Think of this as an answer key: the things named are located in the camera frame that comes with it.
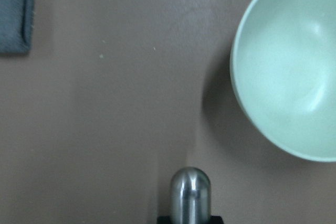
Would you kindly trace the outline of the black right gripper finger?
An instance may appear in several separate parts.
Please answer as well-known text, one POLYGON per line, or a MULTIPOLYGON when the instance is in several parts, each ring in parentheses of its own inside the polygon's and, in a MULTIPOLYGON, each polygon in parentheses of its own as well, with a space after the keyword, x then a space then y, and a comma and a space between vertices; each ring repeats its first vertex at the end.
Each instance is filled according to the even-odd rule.
POLYGON ((158 216, 156 224, 172 224, 170 216, 158 216))

